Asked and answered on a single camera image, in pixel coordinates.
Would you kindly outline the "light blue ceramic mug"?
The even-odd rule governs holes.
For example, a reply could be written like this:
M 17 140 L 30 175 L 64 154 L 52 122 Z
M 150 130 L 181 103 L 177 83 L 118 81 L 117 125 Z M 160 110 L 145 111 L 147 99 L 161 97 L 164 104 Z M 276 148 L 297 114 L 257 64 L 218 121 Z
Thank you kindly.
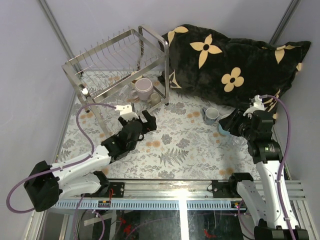
M 222 136 L 230 136 L 231 135 L 231 133 L 229 131 L 224 130 L 222 128 L 222 125 L 220 123 L 218 124 L 218 131 Z

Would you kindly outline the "clear glass tumbler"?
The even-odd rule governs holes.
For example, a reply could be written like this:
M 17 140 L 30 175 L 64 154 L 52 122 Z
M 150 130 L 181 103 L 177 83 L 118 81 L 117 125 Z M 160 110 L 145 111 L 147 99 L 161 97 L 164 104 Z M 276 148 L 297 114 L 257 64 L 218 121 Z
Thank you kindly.
M 247 145 L 247 140 L 242 136 L 231 136 L 231 145 L 233 147 L 243 147 Z

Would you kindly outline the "blue textured square mug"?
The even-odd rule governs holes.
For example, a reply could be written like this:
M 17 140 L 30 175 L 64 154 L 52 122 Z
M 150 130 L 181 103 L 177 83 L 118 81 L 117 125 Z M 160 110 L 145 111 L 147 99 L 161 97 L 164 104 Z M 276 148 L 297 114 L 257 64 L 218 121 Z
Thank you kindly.
M 219 111 L 214 107 L 202 108 L 203 120 L 206 125 L 213 125 L 219 118 Z

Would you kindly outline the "olive green ceramic mug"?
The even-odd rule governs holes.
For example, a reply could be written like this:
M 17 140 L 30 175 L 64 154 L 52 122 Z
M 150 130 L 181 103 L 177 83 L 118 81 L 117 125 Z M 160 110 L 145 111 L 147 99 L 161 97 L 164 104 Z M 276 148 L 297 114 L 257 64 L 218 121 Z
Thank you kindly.
M 152 93 L 149 96 L 149 99 L 147 100 L 147 103 L 151 106 L 155 106 L 160 102 L 161 102 L 161 96 L 157 92 Z

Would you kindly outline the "steel two-tier dish rack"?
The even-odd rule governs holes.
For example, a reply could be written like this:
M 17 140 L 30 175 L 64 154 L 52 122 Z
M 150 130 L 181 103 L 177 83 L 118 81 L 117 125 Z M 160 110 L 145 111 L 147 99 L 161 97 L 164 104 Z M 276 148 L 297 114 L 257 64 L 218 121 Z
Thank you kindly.
M 169 42 L 150 26 L 119 32 L 68 60 L 62 69 L 73 86 L 79 102 L 95 115 L 105 135 L 110 129 L 97 103 L 119 95 L 132 81 L 146 77 L 152 70 L 164 74 L 164 85 L 154 86 L 161 104 L 169 104 Z

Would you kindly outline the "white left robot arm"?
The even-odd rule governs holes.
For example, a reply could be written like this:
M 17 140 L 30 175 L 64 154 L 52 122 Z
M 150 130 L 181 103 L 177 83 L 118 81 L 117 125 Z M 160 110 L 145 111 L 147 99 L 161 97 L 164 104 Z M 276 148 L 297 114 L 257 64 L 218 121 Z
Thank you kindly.
M 37 163 L 24 183 L 34 210 L 45 211 L 58 200 L 85 194 L 90 197 L 105 197 L 110 182 L 102 168 L 126 157 L 133 151 L 144 135 L 157 129 L 156 117 L 142 111 L 146 121 L 140 117 L 125 120 L 119 117 L 122 129 L 102 141 L 93 151 L 79 155 L 69 162 Z

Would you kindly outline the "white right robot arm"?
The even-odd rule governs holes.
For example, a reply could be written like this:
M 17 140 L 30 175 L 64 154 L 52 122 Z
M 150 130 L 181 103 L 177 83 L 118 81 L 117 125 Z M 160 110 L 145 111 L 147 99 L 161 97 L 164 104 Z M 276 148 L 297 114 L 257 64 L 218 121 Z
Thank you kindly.
M 263 195 L 249 173 L 235 172 L 229 178 L 228 192 L 245 202 L 254 221 L 256 240 L 307 240 L 308 231 L 301 228 L 292 210 L 282 166 L 280 145 L 273 140 L 273 119 L 269 112 L 244 113 L 235 109 L 219 120 L 222 129 L 247 141 L 248 152 L 259 173 Z

